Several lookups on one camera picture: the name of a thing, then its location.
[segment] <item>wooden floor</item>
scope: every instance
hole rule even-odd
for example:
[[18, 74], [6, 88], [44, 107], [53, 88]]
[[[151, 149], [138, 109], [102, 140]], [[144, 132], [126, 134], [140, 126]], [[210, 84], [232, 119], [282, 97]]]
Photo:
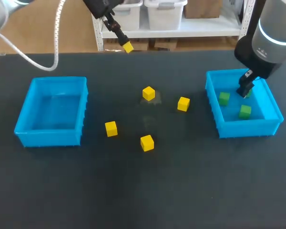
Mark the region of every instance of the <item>wooden floor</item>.
[[[53, 53], [55, 12], [59, 0], [35, 0], [14, 13], [1, 33], [24, 53]], [[179, 39], [177, 50], [233, 49], [236, 39]], [[97, 52], [92, 18], [82, 0], [67, 0], [61, 15], [60, 53]], [[0, 39], [0, 53], [14, 53]]]

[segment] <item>cardboard box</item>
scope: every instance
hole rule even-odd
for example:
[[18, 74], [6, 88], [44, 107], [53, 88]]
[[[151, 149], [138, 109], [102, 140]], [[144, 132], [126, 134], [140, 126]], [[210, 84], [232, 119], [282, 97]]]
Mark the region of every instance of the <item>cardboard box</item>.
[[185, 18], [218, 18], [223, 0], [188, 0], [184, 7]]
[[177, 47], [177, 42], [176, 38], [159, 38], [156, 39], [154, 47], [173, 51]]

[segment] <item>white shelf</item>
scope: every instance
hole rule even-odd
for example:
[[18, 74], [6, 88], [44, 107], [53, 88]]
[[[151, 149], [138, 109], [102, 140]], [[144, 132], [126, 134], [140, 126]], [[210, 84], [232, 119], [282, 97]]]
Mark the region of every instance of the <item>white shelf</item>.
[[[113, 32], [101, 25], [103, 38], [116, 38]], [[123, 31], [129, 38], [166, 38], [166, 37], [212, 37], [239, 36], [241, 25], [232, 7], [224, 6], [219, 18], [186, 19], [182, 18], [178, 30], [152, 31], [149, 29], [145, 9], [140, 13], [140, 28], [136, 31]]]

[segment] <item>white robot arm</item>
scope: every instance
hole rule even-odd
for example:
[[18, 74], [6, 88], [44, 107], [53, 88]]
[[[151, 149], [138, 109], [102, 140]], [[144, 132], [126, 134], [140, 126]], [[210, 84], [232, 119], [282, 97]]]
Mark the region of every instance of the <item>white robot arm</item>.
[[0, 29], [6, 24], [9, 16], [16, 10], [28, 5], [33, 0], [0, 0]]

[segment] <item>white storage bin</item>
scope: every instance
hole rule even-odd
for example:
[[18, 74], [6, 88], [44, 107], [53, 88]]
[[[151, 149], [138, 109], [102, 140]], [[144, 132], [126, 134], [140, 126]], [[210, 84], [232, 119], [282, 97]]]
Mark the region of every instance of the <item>white storage bin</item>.
[[144, 0], [151, 30], [177, 30], [187, 0]]
[[140, 7], [143, 0], [125, 0], [116, 6], [113, 11], [114, 19], [120, 24], [123, 31], [138, 30], [140, 26]]

